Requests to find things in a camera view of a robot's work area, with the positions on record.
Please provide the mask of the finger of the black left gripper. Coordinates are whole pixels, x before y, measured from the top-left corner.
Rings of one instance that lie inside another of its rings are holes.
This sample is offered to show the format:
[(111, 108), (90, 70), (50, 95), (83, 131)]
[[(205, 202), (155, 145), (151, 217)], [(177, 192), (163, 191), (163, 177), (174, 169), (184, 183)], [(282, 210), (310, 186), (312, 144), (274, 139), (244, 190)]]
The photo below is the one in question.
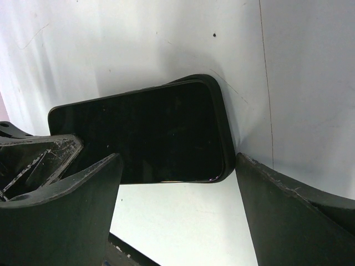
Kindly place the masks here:
[(12, 200), (57, 182), (82, 149), (74, 135), (1, 136), (1, 199)]

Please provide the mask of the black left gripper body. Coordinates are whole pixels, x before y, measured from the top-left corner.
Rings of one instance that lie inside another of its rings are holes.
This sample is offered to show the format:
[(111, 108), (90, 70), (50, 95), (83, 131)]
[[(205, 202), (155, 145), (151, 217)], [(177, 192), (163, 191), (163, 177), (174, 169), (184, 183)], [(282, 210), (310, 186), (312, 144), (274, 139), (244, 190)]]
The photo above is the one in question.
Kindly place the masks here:
[(33, 136), (8, 121), (1, 121), (1, 144), (32, 144)]

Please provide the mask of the black phone case with holes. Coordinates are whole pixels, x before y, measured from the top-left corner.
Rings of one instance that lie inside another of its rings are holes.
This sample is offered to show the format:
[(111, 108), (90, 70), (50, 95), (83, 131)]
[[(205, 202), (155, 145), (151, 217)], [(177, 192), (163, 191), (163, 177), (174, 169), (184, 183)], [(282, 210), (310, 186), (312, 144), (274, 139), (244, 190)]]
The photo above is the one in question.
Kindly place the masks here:
[(236, 155), (234, 138), (232, 137), (231, 126), (227, 117), (226, 105), (222, 95), (221, 86), (218, 81), (208, 74), (193, 74), (180, 79), (173, 80), (167, 85), (177, 84), (184, 81), (201, 81), (210, 89), (212, 103), (215, 110), (216, 122), (219, 129), (221, 140), (221, 152), (224, 163), (222, 166), (222, 173), (218, 177), (209, 179), (208, 181), (192, 181), (192, 183), (218, 183), (223, 181), (235, 169)]

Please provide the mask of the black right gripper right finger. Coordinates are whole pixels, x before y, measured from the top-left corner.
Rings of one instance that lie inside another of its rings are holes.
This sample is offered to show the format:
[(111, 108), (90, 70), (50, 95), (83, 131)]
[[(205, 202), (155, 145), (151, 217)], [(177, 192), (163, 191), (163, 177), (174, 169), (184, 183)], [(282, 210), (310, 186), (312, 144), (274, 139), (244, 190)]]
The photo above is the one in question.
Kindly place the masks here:
[(354, 265), (354, 200), (242, 153), (236, 176), (259, 265)]

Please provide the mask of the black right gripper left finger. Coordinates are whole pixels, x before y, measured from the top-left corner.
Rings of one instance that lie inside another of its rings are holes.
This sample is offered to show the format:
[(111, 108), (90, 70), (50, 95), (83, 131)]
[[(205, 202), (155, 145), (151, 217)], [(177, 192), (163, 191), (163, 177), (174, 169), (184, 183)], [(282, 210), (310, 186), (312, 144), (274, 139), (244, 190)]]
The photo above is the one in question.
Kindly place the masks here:
[(123, 171), (119, 154), (1, 203), (2, 265), (101, 265)]

